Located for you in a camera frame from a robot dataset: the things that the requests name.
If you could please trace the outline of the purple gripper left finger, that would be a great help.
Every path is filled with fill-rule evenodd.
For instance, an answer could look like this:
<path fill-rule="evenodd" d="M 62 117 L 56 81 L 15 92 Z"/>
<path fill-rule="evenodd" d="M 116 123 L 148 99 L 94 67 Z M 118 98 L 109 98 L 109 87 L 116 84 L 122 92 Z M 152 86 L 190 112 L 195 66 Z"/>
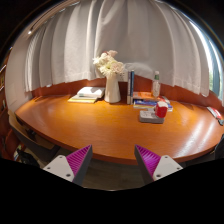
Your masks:
<path fill-rule="evenodd" d="M 88 145 L 67 156 L 58 155 L 44 170 L 81 186 L 92 155 L 92 146 Z"/>

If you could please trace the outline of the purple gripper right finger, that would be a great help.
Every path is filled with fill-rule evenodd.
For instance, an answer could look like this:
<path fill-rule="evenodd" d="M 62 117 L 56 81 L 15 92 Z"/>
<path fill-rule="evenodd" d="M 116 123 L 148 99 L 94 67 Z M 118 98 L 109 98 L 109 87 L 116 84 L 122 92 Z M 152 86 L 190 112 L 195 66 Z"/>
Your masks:
<path fill-rule="evenodd" d="M 145 184 L 152 183 L 182 169 L 170 156 L 159 156 L 139 145 L 135 146 L 134 154 Z"/>

